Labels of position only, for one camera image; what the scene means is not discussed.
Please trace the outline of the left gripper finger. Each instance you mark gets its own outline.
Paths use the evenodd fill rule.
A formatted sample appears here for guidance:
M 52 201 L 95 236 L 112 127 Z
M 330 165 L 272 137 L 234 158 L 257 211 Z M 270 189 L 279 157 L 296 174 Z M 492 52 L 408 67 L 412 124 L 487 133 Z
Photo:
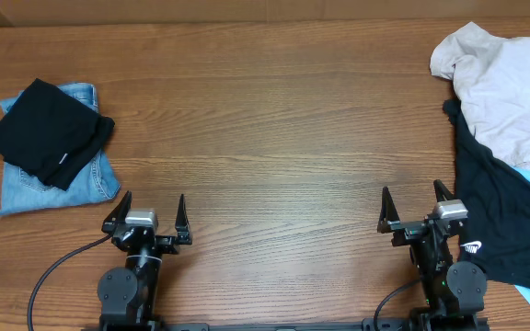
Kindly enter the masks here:
M 132 193 L 128 190 L 119 204 L 102 222 L 101 231 L 104 234 L 113 234 L 119 224 L 125 223 L 126 216 L 131 208 L 132 199 Z
M 177 242 L 179 245 L 191 245 L 192 234 L 190 230 L 190 223 L 186 212 L 186 201 L 183 194 L 179 197 L 179 206 L 177 217 L 175 221 L 175 229 L 177 232 Z

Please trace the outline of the beige khaki shorts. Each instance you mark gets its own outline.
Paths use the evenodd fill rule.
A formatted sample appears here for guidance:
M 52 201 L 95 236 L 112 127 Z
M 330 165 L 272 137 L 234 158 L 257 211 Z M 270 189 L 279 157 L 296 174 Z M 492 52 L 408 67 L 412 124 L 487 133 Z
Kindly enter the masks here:
M 530 37 L 496 37 L 469 22 L 434 49 L 430 70 L 453 82 L 476 140 L 530 170 Z

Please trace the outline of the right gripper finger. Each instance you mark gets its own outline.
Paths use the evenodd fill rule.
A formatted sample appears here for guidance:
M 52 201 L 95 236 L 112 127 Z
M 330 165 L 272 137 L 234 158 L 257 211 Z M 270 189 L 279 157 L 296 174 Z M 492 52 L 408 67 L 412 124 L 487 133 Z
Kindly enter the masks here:
M 393 232 L 400 225 L 400 218 L 388 187 L 382 189 L 381 211 L 377 232 L 386 234 Z
M 455 195 L 446 187 L 446 185 L 440 180 L 435 179 L 433 181 L 435 198 L 438 202 L 453 200 Z

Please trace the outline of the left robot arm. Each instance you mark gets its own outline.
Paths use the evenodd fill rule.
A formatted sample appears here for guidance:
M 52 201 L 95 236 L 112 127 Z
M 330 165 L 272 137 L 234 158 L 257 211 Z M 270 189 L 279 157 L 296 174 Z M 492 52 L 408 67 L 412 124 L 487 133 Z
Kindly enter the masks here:
M 174 235 L 157 233 L 153 209 L 131 207 L 128 191 L 106 217 L 101 231 L 126 254 L 122 267 L 112 268 L 98 281 L 101 302 L 100 330 L 163 330 L 166 324 L 155 313 L 156 290 L 164 255 L 176 255 L 192 244 L 186 201 L 179 198 Z

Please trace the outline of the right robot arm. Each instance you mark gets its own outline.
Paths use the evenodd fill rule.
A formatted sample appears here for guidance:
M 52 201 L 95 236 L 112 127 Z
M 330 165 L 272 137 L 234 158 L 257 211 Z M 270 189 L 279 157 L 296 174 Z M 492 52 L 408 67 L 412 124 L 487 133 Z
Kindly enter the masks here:
M 392 234 L 392 246 L 409 248 L 410 259 L 419 278 L 388 294 L 377 306 L 372 328 L 395 327 L 408 331 L 488 330 L 488 320 L 478 318 L 484 309 L 487 277 L 474 263 L 455 262 L 447 241 L 464 229 L 468 210 L 440 180 L 433 182 L 436 204 L 423 220 L 404 223 L 387 187 L 382 190 L 381 211 L 377 225 L 380 234 Z M 409 317 L 396 322 L 382 322 L 383 307 L 395 296 L 420 284 L 426 306 L 410 311 Z

